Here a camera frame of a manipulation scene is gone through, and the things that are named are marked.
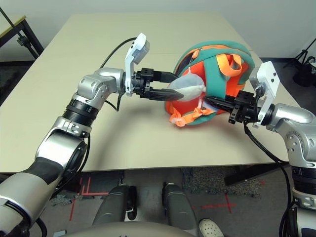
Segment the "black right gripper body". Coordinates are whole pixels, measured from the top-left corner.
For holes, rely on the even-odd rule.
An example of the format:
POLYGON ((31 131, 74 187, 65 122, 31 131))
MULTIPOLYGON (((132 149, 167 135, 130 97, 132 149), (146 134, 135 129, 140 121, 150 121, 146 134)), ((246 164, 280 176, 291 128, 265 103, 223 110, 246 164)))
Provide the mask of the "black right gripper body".
POLYGON ((257 122, 259 96, 240 90, 233 101, 233 110, 230 112, 229 123, 257 122))

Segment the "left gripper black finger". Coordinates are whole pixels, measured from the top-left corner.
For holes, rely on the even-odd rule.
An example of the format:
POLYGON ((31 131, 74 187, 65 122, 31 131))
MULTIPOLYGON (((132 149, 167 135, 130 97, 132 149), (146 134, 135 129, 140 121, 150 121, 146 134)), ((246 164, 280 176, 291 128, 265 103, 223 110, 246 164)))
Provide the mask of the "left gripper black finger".
POLYGON ((177 76, 171 72, 154 71, 154 81, 171 83, 176 79, 177 76))
POLYGON ((156 101, 176 101, 183 97, 183 94, 173 89, 153 89, 148 94, 148 99, 156 101))

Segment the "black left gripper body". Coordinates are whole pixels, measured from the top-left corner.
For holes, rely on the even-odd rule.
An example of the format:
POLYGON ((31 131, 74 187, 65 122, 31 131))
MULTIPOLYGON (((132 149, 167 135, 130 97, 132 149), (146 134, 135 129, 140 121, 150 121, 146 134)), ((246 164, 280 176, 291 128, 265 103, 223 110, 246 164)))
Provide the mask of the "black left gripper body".
POLYGON ((150 86, 151 82, 158 80, 158 71, 149 68, 142 68, 132 77, 133 93, 140 98, 153 99, 154 89, 150 86))

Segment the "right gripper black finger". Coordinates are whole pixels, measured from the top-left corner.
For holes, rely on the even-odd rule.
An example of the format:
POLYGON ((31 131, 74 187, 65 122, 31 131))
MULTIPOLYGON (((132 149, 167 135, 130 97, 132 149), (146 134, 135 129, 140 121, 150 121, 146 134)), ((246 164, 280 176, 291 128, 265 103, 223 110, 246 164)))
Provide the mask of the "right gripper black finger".
POLYGON ((224 99, 218 97, 204 97, 204 102, 211 106, 233 106, 235 98, 225 97, 224 99))
POLYGON ((234 109, 234 106, 230 106, 230 105, 222 105, 222 104, 217 104, 216 105, 216 108, 218 110, 221 110, 221 111, 225 111, 225 112, 228 112, 228 113, 231 113, 234 109))

